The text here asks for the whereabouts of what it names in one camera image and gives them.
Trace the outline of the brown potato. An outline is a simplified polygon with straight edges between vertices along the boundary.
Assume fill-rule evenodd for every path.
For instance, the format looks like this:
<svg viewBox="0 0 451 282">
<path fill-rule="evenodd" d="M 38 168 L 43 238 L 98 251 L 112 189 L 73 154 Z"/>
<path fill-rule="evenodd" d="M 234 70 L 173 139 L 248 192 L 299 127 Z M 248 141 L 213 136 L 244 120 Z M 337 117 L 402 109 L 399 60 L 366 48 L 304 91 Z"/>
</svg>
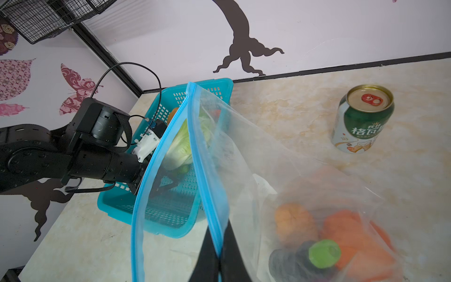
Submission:
<svg viewBox="0 0 451 282">
<path fill-rule="evenodd" d="M 169 116 L 167 117 L 167 124 L 169 125 L 170 122 L 172 121 L 172 119 L 174 118 L 175 114 L 177 113 L 177 111 L 179 110 L 179 108 L 174 108 L 170 113 Z"/>
</svg>

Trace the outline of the napa cabbage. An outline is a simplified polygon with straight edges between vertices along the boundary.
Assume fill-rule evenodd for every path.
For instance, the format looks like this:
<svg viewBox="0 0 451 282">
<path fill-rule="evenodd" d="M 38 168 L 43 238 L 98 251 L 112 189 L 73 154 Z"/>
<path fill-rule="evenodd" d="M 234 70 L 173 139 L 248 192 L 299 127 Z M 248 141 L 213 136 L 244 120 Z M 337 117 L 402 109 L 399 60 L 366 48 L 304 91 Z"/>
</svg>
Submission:
<svg viewBox="0 0 451 282">
<path fill-rule="evenodd" d="M 213 136 L 214 123 L 208 114 L 201 111 L 199 115 L 201 130 L 207 145 Z M 166 156 L 163 159 L 162 166 L 169 171 L 176 170 L 184 165 L 193 163 L 189 131 L 187 121 L 184 121 L 172 144 L 170 145 Z"/>
</svg>

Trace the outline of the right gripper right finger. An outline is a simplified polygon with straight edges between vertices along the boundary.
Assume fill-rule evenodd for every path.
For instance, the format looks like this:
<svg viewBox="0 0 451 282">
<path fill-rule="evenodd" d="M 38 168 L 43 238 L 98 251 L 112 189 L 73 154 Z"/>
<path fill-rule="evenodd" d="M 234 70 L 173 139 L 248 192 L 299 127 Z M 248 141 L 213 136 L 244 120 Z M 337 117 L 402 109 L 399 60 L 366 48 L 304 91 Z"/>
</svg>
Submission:
<svg viewBox="0 0 451 282">
<path fill-rule="evenodd" d="M 222 282 L 251 282 L 230 222 L 224 234 L 220 257 L 220 278 Z"/>
</svg>

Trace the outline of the dark avocado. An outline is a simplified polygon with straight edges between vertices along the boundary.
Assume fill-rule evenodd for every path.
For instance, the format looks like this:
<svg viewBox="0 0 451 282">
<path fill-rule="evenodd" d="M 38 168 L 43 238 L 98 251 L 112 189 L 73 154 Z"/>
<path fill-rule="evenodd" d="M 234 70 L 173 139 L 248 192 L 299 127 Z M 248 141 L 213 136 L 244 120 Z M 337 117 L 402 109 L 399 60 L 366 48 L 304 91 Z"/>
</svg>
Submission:
<svg viewBox="0 0 451 282">
<path fill-rule="evenodd" d="M 297 249 L 277 249 L 268 269 L 275 282 L 329 282 L 336 275 L 342 255 L 333 240 L 307 241 Z"/>
</svg>

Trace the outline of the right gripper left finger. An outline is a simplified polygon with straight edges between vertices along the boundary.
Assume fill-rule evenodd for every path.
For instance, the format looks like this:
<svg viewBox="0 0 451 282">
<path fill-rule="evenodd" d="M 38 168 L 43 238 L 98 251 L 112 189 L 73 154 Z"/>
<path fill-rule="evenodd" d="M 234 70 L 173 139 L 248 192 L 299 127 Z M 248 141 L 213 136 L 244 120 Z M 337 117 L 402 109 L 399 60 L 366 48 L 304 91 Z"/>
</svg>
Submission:
<svg viewBox="0 0 451 282">
<path fill-rule="evenodd" d="M 218 282 L 219 259 L 209 228 L 206 230 L 202 248 L 189 282 Z"/>
</svg>

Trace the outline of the clear zip top bag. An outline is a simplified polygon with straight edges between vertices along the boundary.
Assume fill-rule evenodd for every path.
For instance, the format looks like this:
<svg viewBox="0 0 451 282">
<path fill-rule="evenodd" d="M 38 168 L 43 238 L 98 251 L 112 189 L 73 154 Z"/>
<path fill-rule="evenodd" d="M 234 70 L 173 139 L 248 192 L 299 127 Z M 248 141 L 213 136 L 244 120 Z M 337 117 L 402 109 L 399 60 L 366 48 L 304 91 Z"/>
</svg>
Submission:
<svg viewBox="0 0 451 282">
<path fill-rule="evenodd" d="M 198 118 L 201 111 L 214 123 L 209 146 Z M 184 121 L 188 125 L 191 165 L 205 220 L 195 223 L 181 238 L 158 239 L 144 230 L 144 215 L 149 199 L 170 189 L 168 185 L 160 187 L 161 178 L 172 177 L 177 185 L 182 170 L 188 167 L 169 171 L 162 166 Z M 251 281 L 274 282 L 268 269 L 271 253 L 299 247 L 284 247 L 276 234 L 275 212 L 286 203 L 300 204 L 312 214 L 319 232 L 317 241 L 320 241 L 325 240 L 321 231 L 326 217 L 350 210 L 357 212 L 363 222 L 373 221 L 381 199 L 358 179 L 288 150 L 216 95 L 196 83 L 188 83 L 186 98 L 167 127 L 140 183 L 132 217 L 133 281 L 188 282 L 207 228 L 220 260 L 230 222 Z M 402 280 L 402 263 L 396 249 L 394 257 L 397 260 L 394 275 L 377 282 Z"/>
</svg>

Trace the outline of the teal plastic basket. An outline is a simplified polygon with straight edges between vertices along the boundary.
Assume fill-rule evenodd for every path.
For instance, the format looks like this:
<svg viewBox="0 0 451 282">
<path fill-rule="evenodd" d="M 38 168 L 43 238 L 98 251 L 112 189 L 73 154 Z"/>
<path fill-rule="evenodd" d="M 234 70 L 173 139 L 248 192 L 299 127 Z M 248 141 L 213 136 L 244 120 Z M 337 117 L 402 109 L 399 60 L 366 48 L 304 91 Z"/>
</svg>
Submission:
<svg viewBox="0 0 451 282">
<path fill-rule="evenodd" d="M 182 84 L 163 90 L 162 99 L 157 97 L 154 100 L 145 117 L 166 122 L 170 112 L 183 103 L 186 88 L 187 85 Z M 161 178 L 160 187 L 168 185 L 170 189 L 149 199 L 144 215 L 145 231 L 178 239 L 187 235 L 195 225 L 202 209 L 196 175 L 191 164 L 182 171 L 182 177 L 176 181 L 177 185 L 172 177 Z M 100 193 L 97 207 L 109 217 L 131 224 L 135 200 L 136 196 L 127 184 L 117 183 L 112 189 Z"/>
</svg>

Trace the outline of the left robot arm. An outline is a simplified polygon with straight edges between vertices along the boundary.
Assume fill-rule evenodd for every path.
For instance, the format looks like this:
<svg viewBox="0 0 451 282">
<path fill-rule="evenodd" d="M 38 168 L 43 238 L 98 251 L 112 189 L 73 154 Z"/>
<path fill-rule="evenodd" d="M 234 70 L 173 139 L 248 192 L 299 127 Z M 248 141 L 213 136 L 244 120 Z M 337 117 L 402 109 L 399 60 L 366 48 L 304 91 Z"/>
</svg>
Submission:
<svg viewBox="0 0 451 282">
<path fill-rule="evenodd" d="M 136 193 L 150 156 L 128 152 L 130 116 L 103 102 L 86 98 L 66 126 L 48 130 L 21 124 L 1 128 L 1 192 L 42 178 L 62 184 L 76 178 L 100 179 L 110 190 L 125 183 Z"/>
</svg>

